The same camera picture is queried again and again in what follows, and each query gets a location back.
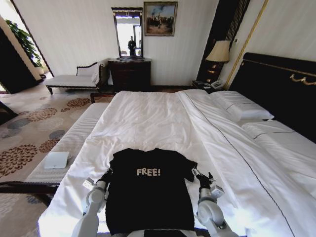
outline carpet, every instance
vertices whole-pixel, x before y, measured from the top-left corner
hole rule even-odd
[[[0,100],[19,116],[0,125],[0,182],[24,181],[87,109],[96,90],[53,89],[45,85]],[[98,102],[112,98],[96,97]],[[0,194],[1,236],[37,237],[37,221],[46,206],[31,195]]]

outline telephone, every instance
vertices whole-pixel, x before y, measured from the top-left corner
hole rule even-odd
[[[213,82],[213,83],[211,84],[211,86],[212,86],[214,89],[218,90],[218,89],[221,89],[221,88],[223,87],[223,83],[222,83],[220,80],[217,80],[217,81]]]

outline doorway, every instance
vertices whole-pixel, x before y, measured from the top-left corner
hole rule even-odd
[[[6,94],[5,88],[0,84],[0,94]]]
[[[25,25],[14,2],[11,0],[0,0],[0,15],[18,39],[38,74],[42,79],[45,78],[45,74],[51,72],[51,70],[41,51],[38,49],[36,42]]]

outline bed frame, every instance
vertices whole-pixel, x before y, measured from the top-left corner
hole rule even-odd
[[[316,62],[246,53],[229,90],[243,94],[316,143]]]

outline framed painting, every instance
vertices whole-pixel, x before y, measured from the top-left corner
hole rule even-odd
[[[177,1],[145,1],[145,36],[174,36]]]

